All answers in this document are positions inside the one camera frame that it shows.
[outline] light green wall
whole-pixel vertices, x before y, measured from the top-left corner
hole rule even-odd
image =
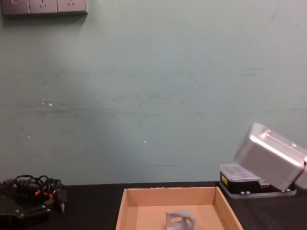
[[[87,8],[1,19],[0,180],[218,180],[253,122],[305,146],[305,0]]]

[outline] socket panel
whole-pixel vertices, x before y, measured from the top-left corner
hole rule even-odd
[[[58,12],[86,12],[85,0],[57,0]]]
[[[0,0],[3,16],[87,13],[85,0]]]
[[[4,16],[30,14],[28,0],[1,0]]]
[[[57,13],[57,0],[29,0],[30,14]]]

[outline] open box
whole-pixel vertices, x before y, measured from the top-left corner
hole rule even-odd
[[[116,230],[166,230],[166,212],[178,209],[196,217],[196,230],[243,230],[218,187],[125,189]]]

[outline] black cable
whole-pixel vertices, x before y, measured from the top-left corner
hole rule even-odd
[[[50,194],[50,179],[49,179],[49,177],[47,177],[45,175],[40,176],[38,179],[40,180],[42,178],[46,179],[45,183],[47,182],[47,194],[49,195]]]
[[[28,178],[28,179],[26,180],[26,182],[24,182],[24,184],[21,184],[19,183],[19,180],[18,180],[20,178]],[[34,182],[35,184],[38,185],[40,192],[43,194],[47,193],[48,196],[52,194],[53,191],[55,191],[56,189],[62,188],[61,180],[49,178],[46,175],[42,175],[39,177],[34,177],[31,175],[27,175],[27,174],[19,175],[14,179],[14,182],[17,187],[19,188],[22,187],[21,190],[23,191],[27,191],[27,187],[29,186],[29,184],[31,182]]]

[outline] black table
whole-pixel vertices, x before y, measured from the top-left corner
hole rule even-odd
[[[217,182],[106,184],[67,186],[65,214],[29,230],[114,230],[124,188],[217,186]],[[244,230],[307,230],[307,192],[292,197],[233,200],[227,198]]]

